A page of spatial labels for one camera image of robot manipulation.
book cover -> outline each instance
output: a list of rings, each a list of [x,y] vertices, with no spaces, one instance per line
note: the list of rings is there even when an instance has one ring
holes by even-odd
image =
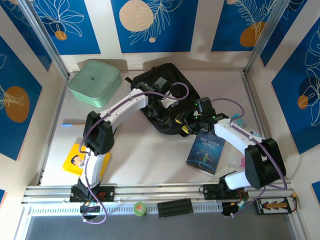
[[[78,176],[82,175],[85,168],[85,163],[86,163],[86,155],[84,153],[79,152],[79,146],[80,146],[81,140],[82,138],[76,139],[75,143],[73,144],[62,166],[65,171],[72,174],[76,174]],[[81,150],[85,151],[86,147],[82,146]],[[111,154],[109,152],[104,157],[104,161],[103,161],[103,165],[100,173],[100,179],[102,179],[105,173],[105,170],[109,164],[110,157],[111,157]]]
[[[224,139],[201,130],[194,140],[186,164],[214,175],[224,145]]]

white floor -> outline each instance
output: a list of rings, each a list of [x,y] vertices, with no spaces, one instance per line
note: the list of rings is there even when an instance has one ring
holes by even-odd
[[[95,108],[73,97],[67,90],[58,125],[49,150],[42,186],[70,186],[77,183],[78,177],[65,172],[62,165],[78,137],[83,134],[83,127],[62,127],[65,122],[85,122],[90,111],[100,112],[125,97],[130,91],[130,84],[125,77],[141,74],[141,71],[122,72],[123,83],[103,108]],[[238,71],[183,70],[184,76],[191,82],[201,97],[230,98],[238,101],[245,109],[244,121],[254,130],[258,130],[249,100]],[[233,103],[219,101],[213,104],[217,113],[228,116],[241,113]],[[137,111],[128,118],[119,129],[102,183],[112,184],[161,184],[161,183],[200,183],[216,181],[219,177],[235,170],[229,166],[232,157],[241,158],[241,153],[227,142],[217,167],[215,176],[206,174],[186,165],[186,160],[195,136],[181,137],[160,134]]]

white wall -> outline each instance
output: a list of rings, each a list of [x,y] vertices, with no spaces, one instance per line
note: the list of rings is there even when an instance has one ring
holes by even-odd
[[[0,189],[7,192],[0,209],[1,240],[13,239],[21,216],[21,201],[27,185],[34,184],[49,131],[54,121],[57,103],[61,98],[65,79],[54,64],[45,70],[4,10],[0,7],[0,36],[20,58],[42,86],[19,160],[0,154]]]
[[[287,176],[298,195],[303,225],[311,240],[319,239],[320,235],[320,205],[311,188],[312,183],[320,181],[320,145],[298,154],[271,82],[319,17],[319,0],[308,0],[266,68],[259,59],[249,74],[249,80],[254,83],[263,107],[269,131],[278,141]]]
[[[191,52],[122,54],[110,0],[85,0],[101,54],[62,55],[70,72],[79,71],[88,59],[105,59],[120,70],[149,70],[164,63],[179,69],[242,69],[250,51],[211,52],[225,0],[199,0]]]

purple cable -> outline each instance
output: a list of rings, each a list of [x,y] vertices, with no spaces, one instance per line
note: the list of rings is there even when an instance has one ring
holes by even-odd
[[[88,130],[88,132],[86,133],[86,135],[83,137],[80,145],[79,145],[79,153],[82,153],[82,154],[88,154],[88,160],[86,161],[85,163],[85,167],[84,167],[84,177],[85,177],[85,182],[86,182],[86,185],[87,185],[87,188],[89,190],[89,192],[92,194],[92,196],[94,197],[94,199],[102,206],[103,210],[104,210],[104,218],[103,220],[101,221],[97,221],[97,222],[93,222],[93,221],[87,221],[84,217],[84,215],[82,215],[82,218],[83,220],[88,223],[88,224],[94,224],[94,225],[98,225],[98,224],[102,224],[106,221],[107,219],[107,210],[105,208],[105,206],[103,205],[103,203],[98,199],[98,197],[94,194],[94,192],[91,190],[91,186],[89,184],[89,180],[88,180],[88,177],[87,177],[87,166],[88,166],[88,162],[90,160],[90,156],[91,156],[91,152],[87,152],[87,151],[82,151],[81,148],[82,146],[84,145],[86,139],[88,138],[88,136],[90,135],[90,133],[93,131],[93,129],[98,126],[104,119],[106,119],[108,116],[110,116],[114,111],[116,111],[118,108],[122,107],[124,104],[126,104],[127,102],[129,101],[132,101],[134,98],[137,98],[139,96],[142,96],[142,95],[147,95],[147,94],[153,94],[153,95],[158,95],[158,96],[161,96],[163,98],[167,98],[167,99],[171,99],[171,100],[176,100],[176,101],[181,101],[181,100],[184,100],[188,97],[189,95],[189,88],[186,84],[184,84],[183,82],[175,82],[172,84],[172,86],[175,86],[175,85],[182,85],[185,87],[186,89],[186,94],[185,96],[183,97],[180,97],[180,98],[175,98],[175,97],[170,97],[170,96],[167,96],[165,94],[162,94],[162,93],[159,93],[159,92],[156,92],[156,91],[145,91],[145,92],[140,92],[140,93],[137,93],[135,95],[133,95],[131,98],[127,98],[125,99],[124,101],[120,102],[117,106],[115,106],[113,109],[110,110],[109,113],[107,113],[106,115],[104,115],[101,119],[99,119],[94,125],[92,125],[92,127]]]
[[[228,99],[228,98],[216,98],[216,99],[213,99],[211,102],[214,102],[214,101],[218,101],[218,100],[226,100],[226,101],[229,101],[229,102],[232,102],[232,103],[235,103],[236,105],[238,105],[240,108],[241,108],[241,115],[240,116],[237,116],[235,118],[232,118],[230,119],[230,127],[233,128],[234,130],[236,130],[237,132],[241,133],[242,135],[244,135],[245,137],[247,137],[250,141],[253,141],[255,144],[257,144],[261,149],[262,151],[266,154],[266,156],[269,158],[269,160],[271,161],[271,163],[273,164],[274,168],[276,169],[277,173],[279,174],[282,182],[283,182],[283,185],[284,187],[279,187],[279,186],[275,186],[275,185],[271,185],[269,184],[270,187],[272,188],[275,188],[275,189],[280,189],[280,190],[287,190],[288,188],[288,185],[287,185],[287,182],[285,180],[285,176],[282,174],[279,166],[277,165],[276,161],[274,160],[274,158],[270,155],[270,153],[267,151],[267,149],[260,143],[258,142],[254,137],[251,137],[250,134],[246,133],[245,131],[239,129],[238,127],[234,126],[234,125],[231,125],[231,123],[236,120],[236,119],[239,119],[239,118],[242,118],[244,115],[245,115],[245,109],[236,101],[232,100],[232,99]],[[238,212],[236,212],[235,214],[232,215],[232,217],[234,218],[236,215],[238,215],[242,210],[244,210],[246,207],[250,206],[251,204],[253,204],[258,198],[261,197],[262,194],[264,194],[264,192],[266,191],[266,187],[263,187],[263,190],[260,192],[260,194],[258,196],[256,196],[249,204],[247,204],[244,208],[242,208],[241,210],[239,210]]]

